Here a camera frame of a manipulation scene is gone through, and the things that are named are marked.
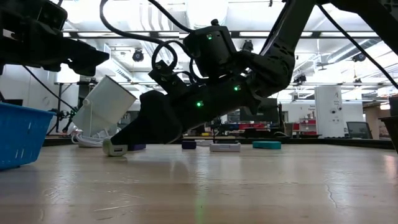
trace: table surface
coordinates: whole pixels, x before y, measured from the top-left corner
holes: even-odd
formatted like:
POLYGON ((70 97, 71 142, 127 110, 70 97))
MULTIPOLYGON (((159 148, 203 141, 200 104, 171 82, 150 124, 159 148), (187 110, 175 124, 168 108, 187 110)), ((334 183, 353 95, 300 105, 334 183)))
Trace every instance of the table surface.
POLYGON ((0 172, 1 223, 398 223, 395 151, 283 145, 124 157, 45 147, 0 172))

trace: wall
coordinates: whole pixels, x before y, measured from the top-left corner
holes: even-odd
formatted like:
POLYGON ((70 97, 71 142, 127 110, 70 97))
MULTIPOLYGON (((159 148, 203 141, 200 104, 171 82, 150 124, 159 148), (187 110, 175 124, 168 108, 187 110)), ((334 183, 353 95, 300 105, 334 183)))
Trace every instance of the wall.
MULTIPOLYGON (((312 102, 294 102, 282 104, 282 111, 288 111, 289 122, 299 121, 307 114, 315 111, 315 101, 312 102)), ((343 119, 347 121, 363 121, 362 103, 343 103, 343 119)))
POLYGON ((141 102, 136 100, 129 108, 128 111, 140 111, 141 109, 141 102))
MULTIPOLYGON (((54 85, 57 73, 47 72, 39 68, 29 68, 37 78, 48 86, 54 93, 58 94, 58 85, 54 85)), ((60 73, 67 77, 69 70, 60 73)), ((51 110, 57 108, 58 100, 51 95, 42 85, 20 65, 6 65, 3 75, 0 76, 0 91, 6 99, 22 99, 24 106, 38 110, 51 110)), ((78 87, 71 86, 64 94, 62 99, 72 106, 77 105, 78 87)), ((61 110, 70 110, 66 105, 61 104, 61 110)), ((60 123, 60 129, 67 124, 67 120, 60 123)), ((50 124, 50 128, 55 124, 55 118, 50 124)))
POLYGON ((380 107, 374 106, 364 109, 366 115, 366 122, 372 132, 373 139, 380 139, 380 137, 388 137, 386 126, 379 118, 390 116, 390 110, 380 110, 380 107))

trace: ceiling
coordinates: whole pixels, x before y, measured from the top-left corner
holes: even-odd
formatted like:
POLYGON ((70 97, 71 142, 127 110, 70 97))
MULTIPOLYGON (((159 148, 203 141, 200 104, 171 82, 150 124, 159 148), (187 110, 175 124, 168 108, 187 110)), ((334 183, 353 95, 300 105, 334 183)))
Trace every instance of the ceiling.
MULTIPOLYGON (((257 31, 258 37, 252 36, 251 38, 255 53, 261 50, 267 36, 266 33, 260 31, 271 30, 284 6, 284 3, 280 0, 274 0, 272 7, 269 7, 269 1, 261 0, 159 0, 158 2, 185 26, 197 29, 210 25, 210 21, 217 18, 231 32, 240 31, 240 36, 233 39, 237 49, 240 49, 247 39, 243 37, 243 32, 257 31)), ((109 71, 119 69, 132 76, 133 82, 153 82, 147 72, 151 70, 150 57, 156 45, 138 40, 111 37, 106 33, 109 31, 99 19, 99 4, 100 0, 65 0, 62 7, 68 11, 69 15, 69 20, 64 27, 65 35, 87 41, 101 50, 104 49, 105 45, 109 47, 107 50, 111 52, 112 62, 114 63, 107 62, 101 65, 100 68, 103 69, 99 69, 99 74, 109 75, 109 71), (137 48, 142 49, 144 53, 142 62, 132 60, 134 49, 137 48)), ((354 34, 357 35, 357 42, 371 43, 367 45, 366 50, 383 67, 387 68, 391 75, 398 72, 397 55, 392 53, 386 44, 377 39, 377 35, 358 15, 340 11, 331 4, 324 5, 324 8, 346 31, 356 32, 354 34)), ((104 14, 113 26, 121 30, 150 32, 151 35, 152 33, 163 35, 162 31, 169 33, 174 31, 173 35, 178 36, 178 32, 182 35, 178 27, 173 25, 146 0, 109 1, 104 14)), ((305 26, 305 32, 295 51, 296 69, 294 75, 306 74, 307 83, 352 83, 355 78, 361 78, 363 83, 379 83, 387 80, 368 59, 356 63, 351 60, 354 54, 350 55, 347 52, 352 51, 354 47, 348 40, 342 38, 342 35, 325 19, 325 16, 317 7, 314 8, 305 26), (324 38, 311 38, 311 32, 314 31, 322 32, 324 38), (317 66, 317 63, 331 62, 331 58, 335 63, 325 66, 326 70, 320 70, 322 67, 317 66)), ((174 47, 178 53, 179 68, 187 69, 188 57, 181 48, 174 47)), ((159 59, 167 61, 172 58, 169 52, 163 50, 158 57, 159 59)), ((119 82, 126 82, 125 78, 117 74, 114 77, 119 82)), ((145 85, 143 91, 152 87, 145 85)), ((288 90, 280 92, 277 96, 281 100, 290 100, 292 94, 299 94, 305 98, 307 95, 313 94, 314 87, 316 85, 290 86, 288 90)), ((343 97, 350 100, 360 100, 366 94, 368 97, 376 98, 378 97, 377 90, 380 88, 390 87, 366 85, 359 88, 358 86, 346 86, 344 91, 347 93, 343 97)))

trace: white device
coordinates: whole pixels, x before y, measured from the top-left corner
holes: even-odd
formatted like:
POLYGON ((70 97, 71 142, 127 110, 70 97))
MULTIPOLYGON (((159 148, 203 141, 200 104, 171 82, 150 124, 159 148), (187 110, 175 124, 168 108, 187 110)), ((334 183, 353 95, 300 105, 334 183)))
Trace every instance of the white device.
POLYGON ((241 152, 241 143, 237 144, 210 144, 210 152, 241 152))
POLYGON ((83 136, 92 137, 116 125, 136 100, 133 94, 106 75, 84 99, 73 123, 83 130, 83 136))
MULTIPOLYGON (((78 142, 74 143, 80 147, 103 147, 104 138, 116 134, 118 121, 136 100, 133 94, 106 75, 87 95, 83 106, 73 117, 73 123, 83 132, 74 132, 72 141, 76 138, 78 142)), ((106 154, 116 156, 118 153, 106 154)))
POLYGON ((107 156, 124 156, 127 153, 128 148, 127 145, 112 145, 111 139, 108 137, 103 141, 102 150, 107 156))
POLYGON ((210 146, 213 143, 213 140, 204 140, 204 139, 197 139, 197 146, 210 146))

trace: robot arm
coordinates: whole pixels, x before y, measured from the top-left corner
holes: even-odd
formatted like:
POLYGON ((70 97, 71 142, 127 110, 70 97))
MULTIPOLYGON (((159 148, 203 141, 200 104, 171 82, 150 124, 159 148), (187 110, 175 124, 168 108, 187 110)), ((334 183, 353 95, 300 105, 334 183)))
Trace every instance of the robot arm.
POLYGON ((65 38, 67 12, 49 0, 0 2, 0 75, 5 64, 26 65, 52 72, 66 63, 77 74, 94 76, 109 55, 65 38))
MULTIPOLYGON (((166 144, 243 106, 256 113, 261 98, 289 85, 295 48, 315 4, 315 0, 287 1, 259 55, 237 52, 228 29, 217 21, 191 32, 183 43, 207 82, 186 86, 167 69, 151 71, 149 75, 168 94, 142 94, 138 118, 112 137, 112 144, 166 144), (241 74, 247 68, 251 72, 244 77, 241 74)), ((160 61, 157 67, 167 66, 160 61)))

